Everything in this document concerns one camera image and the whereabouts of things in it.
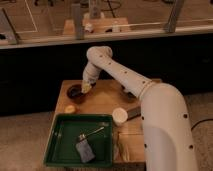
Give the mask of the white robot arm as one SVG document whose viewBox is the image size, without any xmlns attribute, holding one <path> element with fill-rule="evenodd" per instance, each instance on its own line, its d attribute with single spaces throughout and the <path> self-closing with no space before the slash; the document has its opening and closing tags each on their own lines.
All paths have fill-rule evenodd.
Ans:
<svg viewBox="0 0 213 171">
<path fill-rule="evenodd" d="M 187 105 L 180 91 L 114 61 L 108 46 L 93 46 L 86 56 L 83 86 L 96 83 L 105 71 L 140 100 L 147 171 L 199 171 Z"/>
</svg>

